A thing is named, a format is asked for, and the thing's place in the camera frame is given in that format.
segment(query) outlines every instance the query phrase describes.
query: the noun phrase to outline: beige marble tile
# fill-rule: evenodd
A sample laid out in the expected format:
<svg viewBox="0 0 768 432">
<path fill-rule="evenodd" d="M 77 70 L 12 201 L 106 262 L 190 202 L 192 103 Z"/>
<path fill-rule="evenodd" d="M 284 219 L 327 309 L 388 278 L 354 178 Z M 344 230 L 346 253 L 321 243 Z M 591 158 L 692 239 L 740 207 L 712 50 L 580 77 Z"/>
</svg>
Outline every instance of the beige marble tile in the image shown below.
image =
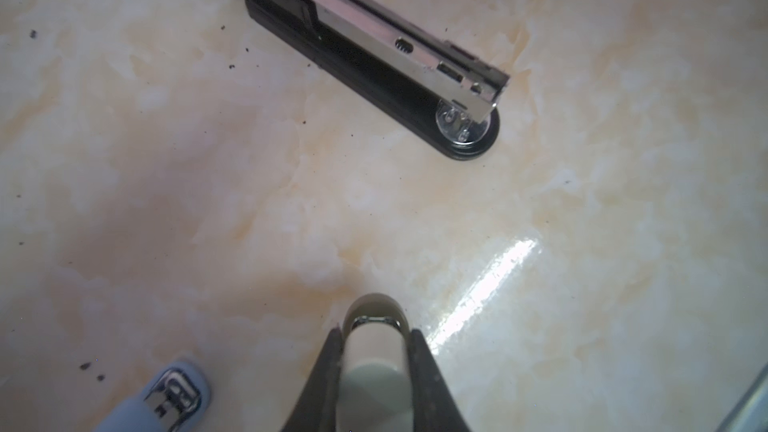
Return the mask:
<svg viewBox="0 0 768 432">
<path fill-rule="evenodd" d="M 474 430 L 716 426 L 768 358 L 768 0 L 379 1 L 513 74 L 487 155 L 243 0 L 0 0 L 0 429 L 185 356 L 201 430 L 278 430 L 373 291 Z"/>
</svg>

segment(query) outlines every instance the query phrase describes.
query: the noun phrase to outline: white object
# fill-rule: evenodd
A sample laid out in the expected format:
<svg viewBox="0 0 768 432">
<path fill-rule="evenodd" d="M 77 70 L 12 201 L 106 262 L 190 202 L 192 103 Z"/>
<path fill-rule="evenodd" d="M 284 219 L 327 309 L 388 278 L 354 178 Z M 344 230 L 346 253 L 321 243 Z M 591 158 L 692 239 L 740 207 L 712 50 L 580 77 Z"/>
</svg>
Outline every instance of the white object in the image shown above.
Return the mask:
<svg viewBox="0 0 768 432">
<path fill-rule="evenodd" d="M 336 420 L 344 431 L 413 430 L 406 341 L 391 325 L 364 324 L 347 337 Z"/>
</svg>

